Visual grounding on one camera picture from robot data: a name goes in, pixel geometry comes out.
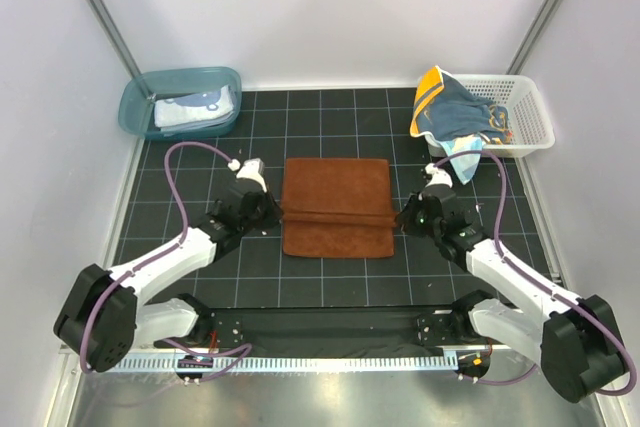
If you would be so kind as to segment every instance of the pile of laundry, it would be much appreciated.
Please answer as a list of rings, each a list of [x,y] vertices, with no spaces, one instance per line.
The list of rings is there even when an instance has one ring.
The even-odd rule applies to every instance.
[[[418,85],[409,133],[430,135],[447,155],[482,150],[485,144],[509,144],[513,139],[506,108],[473,95],[438,66]],[[452,159],[451,165],[466,184],[479,162],[480,155],[463,155]]]
[[[234,113],[235,96],[228,85],[212,92],[155,102],[154,120],[162,132],[185,132],[221,125]]]

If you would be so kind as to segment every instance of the folded brown cloth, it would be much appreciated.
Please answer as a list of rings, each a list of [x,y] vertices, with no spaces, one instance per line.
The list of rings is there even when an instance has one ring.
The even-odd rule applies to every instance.
[[[285,254],[380,258],[394,253],[386,160],[287,159],[281,207]]]

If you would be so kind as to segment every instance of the teal plastic basket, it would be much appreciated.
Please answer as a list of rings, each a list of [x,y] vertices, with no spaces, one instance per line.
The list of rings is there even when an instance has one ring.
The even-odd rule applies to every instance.
[[[156,100],[211,92],[229,86],[234,98],[233,114],[224,124],[185,132],[161,132],[153,120]],[[233,130],[240,114],[242,84],[238,73],[228,67],[159,70],[139,75],[124,89],[118,123],[130,134],[147,140],[195,140],[226,135]]]

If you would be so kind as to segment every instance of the wall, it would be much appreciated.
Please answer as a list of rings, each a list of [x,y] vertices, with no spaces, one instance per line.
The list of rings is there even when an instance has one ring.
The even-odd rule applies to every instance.
[[[572,288],[613,306],[640,362],[640,0],[564,0],[526,64],[557,143],[529,166]],[[640,391],[625,399],[640,410]]]
[[[105,0],[143,71],[227,65],[249,87],[503,73],[543,0]]]
[[[127,75],[84,0],[0,0],[0,424],[42,425],[55,317],[99,261],[133,139]]]

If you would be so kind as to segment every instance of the white laundry basket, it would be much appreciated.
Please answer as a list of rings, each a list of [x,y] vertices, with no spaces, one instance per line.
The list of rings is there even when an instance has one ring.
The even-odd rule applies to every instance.
[[[513,139],[507,145],[486,144],[484,150],[498,157],[524,157],[535,150],[548,149],[556,138],[553,135],[547,109],[536,84],[523,75],[454,75],[464,87],[479,97],[495,101],[507,109]],[[444,150],[431,132],[424,134],[429,153],[444,157]]]

